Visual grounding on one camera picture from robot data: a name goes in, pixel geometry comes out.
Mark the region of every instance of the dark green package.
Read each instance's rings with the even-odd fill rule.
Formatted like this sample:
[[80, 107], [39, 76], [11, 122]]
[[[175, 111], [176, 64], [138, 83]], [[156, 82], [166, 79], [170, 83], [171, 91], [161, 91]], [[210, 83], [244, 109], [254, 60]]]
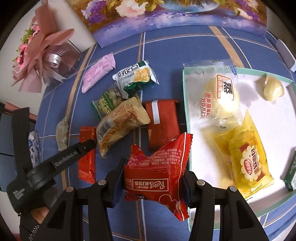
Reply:
[[291, 166], [285, 176], [284, 182], [289, 191], [296, 189], [296, 152], [294, 154]]
[[101, 120], [104, 116], [113, 111], [123, 101], [120, 91], [115, 85], [112, 85], [101, 98], [97, 101], [92, 101], [91, 106]]
[[113, 75], [124, 99], [133, 97], [153, 82], [159, 84], [147, 61], [141, 61]]

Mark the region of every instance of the red wrapper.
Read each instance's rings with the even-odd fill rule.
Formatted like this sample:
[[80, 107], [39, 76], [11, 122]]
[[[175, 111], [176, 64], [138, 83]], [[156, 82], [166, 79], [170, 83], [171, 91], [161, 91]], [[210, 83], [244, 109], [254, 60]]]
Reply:
[[176, 100], [154, 100], [146, 103], [151, 122], [148, 125], [149, 148], [158, 150], [180, 135]]
[[125, 200], [152, 200], [166, 205], [180, 220], [189, 218], [182, 200], [182, 176], [191, 148], [192, 134], [183, 133], [147, 157], [132, 145], [124, 167]]
[[[83, 126], [80, 129], [79, 141], [89, 139], [96, 141], [96, 127]], [[78, 177], [80, 180], [94, 184], [96, 182], [96, 149], [92, 149], [78, 161]]]

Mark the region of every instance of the pink snack package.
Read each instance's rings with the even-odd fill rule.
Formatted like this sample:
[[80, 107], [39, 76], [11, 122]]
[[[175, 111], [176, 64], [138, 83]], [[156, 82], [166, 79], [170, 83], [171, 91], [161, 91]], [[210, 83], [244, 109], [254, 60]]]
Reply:
[[82, 93], [86, 93], [101, 78], [113, 69], [115, 69], [115, 59], [113, 53], [107, 54], [99, 59], [98, 62], [86, 71], [83, 77]]

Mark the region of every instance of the pink wrapping paper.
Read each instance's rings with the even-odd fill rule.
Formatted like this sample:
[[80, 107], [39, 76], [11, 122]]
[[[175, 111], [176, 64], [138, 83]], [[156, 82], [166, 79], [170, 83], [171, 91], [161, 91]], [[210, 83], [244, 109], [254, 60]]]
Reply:
[[37, 21], [39, 31], [28, 43], [25, 50], [24, 62], [16, 64], [12, 72], [15, 81], [11, 86], [22, 80], [19, 91], [41, 93], [42, 72], [48, 63], [42, 62], [45, 49], [49, 45], [61, 45], [66, 42], [74, 33], [74, 29], [56, 32], [48, 1], [43, 0], [42, 5], [35, 10], [30, 27]]
[[93, 87], [101, 78], [115, 69], [115, 59], [113, 53], [107, 54], [98, 60], [92, 67], [90, 67], [84, 77], [82, 84], [82, 93], [86, 93]]

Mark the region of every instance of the blue oval logo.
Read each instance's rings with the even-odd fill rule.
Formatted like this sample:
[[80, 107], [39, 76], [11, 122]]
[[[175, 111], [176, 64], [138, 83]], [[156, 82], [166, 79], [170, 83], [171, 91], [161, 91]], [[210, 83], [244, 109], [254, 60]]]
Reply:
[[237, 71], [235, 70], [235, 68], [232, 65], [229, 65], [229, 68], [234, 75], [237, 75]]

